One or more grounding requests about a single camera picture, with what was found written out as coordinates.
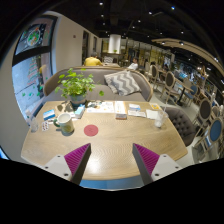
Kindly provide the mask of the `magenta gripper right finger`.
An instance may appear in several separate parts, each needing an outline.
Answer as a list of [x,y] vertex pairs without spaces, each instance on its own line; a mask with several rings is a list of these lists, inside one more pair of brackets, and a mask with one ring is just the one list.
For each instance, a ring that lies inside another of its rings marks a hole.
[[137,163],[143,183],[145,185],[152,183],[153,179],[151,175],[159,160],[159,155],[136,143],[133,144],[132,154]]

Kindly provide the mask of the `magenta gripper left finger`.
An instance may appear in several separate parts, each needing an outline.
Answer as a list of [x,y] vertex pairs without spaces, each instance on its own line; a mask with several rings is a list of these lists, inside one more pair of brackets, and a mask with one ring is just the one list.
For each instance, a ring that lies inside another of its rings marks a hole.
[[85,144],[64,156],[71,171],[71,182],[79,185],[84,174],[87,162],[91,155],[91,144]]

